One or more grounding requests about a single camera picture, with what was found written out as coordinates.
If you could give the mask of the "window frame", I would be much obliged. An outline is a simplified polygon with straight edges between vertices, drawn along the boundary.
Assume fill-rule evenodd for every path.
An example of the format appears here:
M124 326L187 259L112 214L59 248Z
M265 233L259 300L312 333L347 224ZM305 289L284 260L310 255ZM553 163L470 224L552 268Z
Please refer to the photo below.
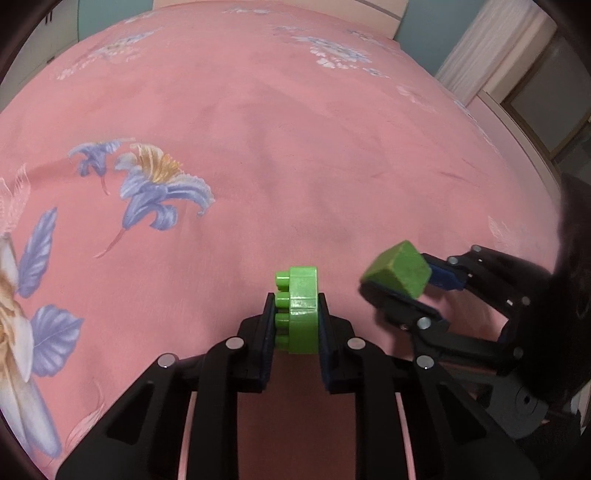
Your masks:
M590 181L590 73L562 34L517 45L480 97L554 176Z

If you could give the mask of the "cream wardrobe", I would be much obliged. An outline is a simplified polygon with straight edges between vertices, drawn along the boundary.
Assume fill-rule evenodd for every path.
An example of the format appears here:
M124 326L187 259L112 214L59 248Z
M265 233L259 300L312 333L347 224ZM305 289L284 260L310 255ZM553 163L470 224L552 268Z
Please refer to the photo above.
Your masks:
M1 2L1 86L18 86L79 40L78 1Z

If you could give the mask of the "cream bed headboard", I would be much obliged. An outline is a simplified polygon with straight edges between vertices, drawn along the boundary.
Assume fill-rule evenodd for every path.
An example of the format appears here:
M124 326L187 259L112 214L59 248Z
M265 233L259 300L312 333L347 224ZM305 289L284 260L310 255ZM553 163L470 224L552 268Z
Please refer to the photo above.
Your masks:
M380 38L393 39L406 13L408 1L353 1L353 0L288 0L288 1L166 1L155 0L152 9L177 5L205 5L218 7L239 7L254 10L271 10L270 15L283 17L291 13L309 11L304 17L320 19L322 24L329 21L338 26L361 27L363 32L377 34Z

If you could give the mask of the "light green toy brick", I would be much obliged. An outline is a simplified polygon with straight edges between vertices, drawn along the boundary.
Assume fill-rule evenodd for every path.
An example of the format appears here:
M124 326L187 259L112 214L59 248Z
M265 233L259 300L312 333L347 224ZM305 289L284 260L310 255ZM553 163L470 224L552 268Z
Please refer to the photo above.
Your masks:
M276 348L290 354L318 353L318 269L276 272Z

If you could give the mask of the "dark green cube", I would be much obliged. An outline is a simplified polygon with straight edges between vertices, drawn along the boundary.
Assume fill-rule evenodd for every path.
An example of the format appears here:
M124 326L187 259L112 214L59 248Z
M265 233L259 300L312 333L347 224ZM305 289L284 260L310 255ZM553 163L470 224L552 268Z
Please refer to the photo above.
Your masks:
M381 253L363 272L360 282L374 282L418 299L432 276L428 262L408 240Z

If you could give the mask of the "pink floral bed sheet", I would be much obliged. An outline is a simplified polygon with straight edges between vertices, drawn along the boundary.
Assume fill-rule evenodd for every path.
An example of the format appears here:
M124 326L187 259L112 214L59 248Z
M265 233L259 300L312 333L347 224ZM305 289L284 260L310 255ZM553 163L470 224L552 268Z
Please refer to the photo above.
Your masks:
M1 114L1 410L37 467L164 352L207 351L277 271L318 268L384 350L360 276L401 241L552 268L554 203L401 47L283 5L205 2L67 50Z

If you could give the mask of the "white curtain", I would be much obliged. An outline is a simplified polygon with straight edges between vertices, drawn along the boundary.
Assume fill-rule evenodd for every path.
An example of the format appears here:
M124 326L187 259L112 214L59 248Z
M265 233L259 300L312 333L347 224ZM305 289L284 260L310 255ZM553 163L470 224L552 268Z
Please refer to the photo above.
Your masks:
M533 1L488 1L439 68L436 79L468 105L482 91L500 101L557 30Z

